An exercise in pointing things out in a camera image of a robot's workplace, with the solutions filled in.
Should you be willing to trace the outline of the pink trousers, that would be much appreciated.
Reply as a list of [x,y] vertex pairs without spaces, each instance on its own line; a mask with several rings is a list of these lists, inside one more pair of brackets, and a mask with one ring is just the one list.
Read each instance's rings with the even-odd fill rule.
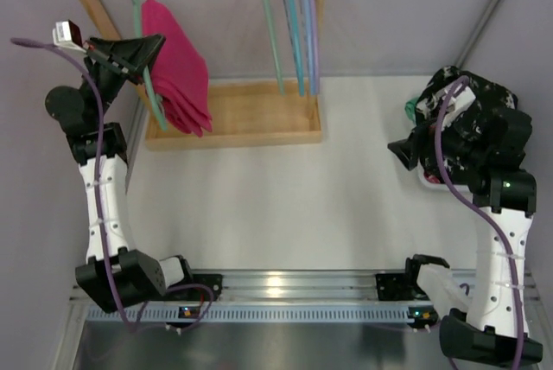
[[164,4],[146,0],[141,16],[144,34],[165,37],[150,70],[153,89],[162,99],[165,118],[178,131],[202,137],[213,130],[207,101],[209,75],[204,58]]

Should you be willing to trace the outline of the mint green hanger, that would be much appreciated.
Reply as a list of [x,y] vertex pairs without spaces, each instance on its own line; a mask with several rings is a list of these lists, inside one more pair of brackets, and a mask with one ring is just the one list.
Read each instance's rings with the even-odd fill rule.
[[[142,0],[130,0],[133,8],[133,25],[136,37],[143,36],[143,22],[142,22]],[[155,92],[150,77],[149,69],[146,67],[143,70],[143,81],[147,98],[151,107],[151,111],[158,123],[159,127],[165,131],[168,129],[168,120],[165,116],[165,110],[162,105],[162,97]]]

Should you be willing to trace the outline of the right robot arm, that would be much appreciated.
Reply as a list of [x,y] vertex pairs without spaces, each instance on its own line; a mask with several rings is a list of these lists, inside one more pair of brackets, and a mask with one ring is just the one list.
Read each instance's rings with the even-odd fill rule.
[[464,292],[439,257],[406,262],[411,281],[440,317],[439,340],[449,359],[519,369],[543,359],[524,312],[525,244],[537,209],[537,181],[522,169],[531,117],[494,106],[448,112],[416,122],[409,136],[388,145],[407,169],[428,156],[447,173],[449,162],[466,173],[470,198],[451,179],[446,187],[486,223],[477,234],[476,284]]

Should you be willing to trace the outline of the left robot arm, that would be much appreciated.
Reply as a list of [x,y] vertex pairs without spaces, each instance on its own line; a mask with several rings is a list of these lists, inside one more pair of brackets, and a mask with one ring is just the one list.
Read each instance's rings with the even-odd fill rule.
[[86,188],[89,243],[75,270],[78,286],[106,313],[164,297],[193,275],[181,255],[157,260],[131,241],[126,197],[127,143],[106,111],[128,81],[140,85],[165,42],[154,34],[121,41],[92,37],[84,45],[80,87],[57,86],[45,106],[66,136]]

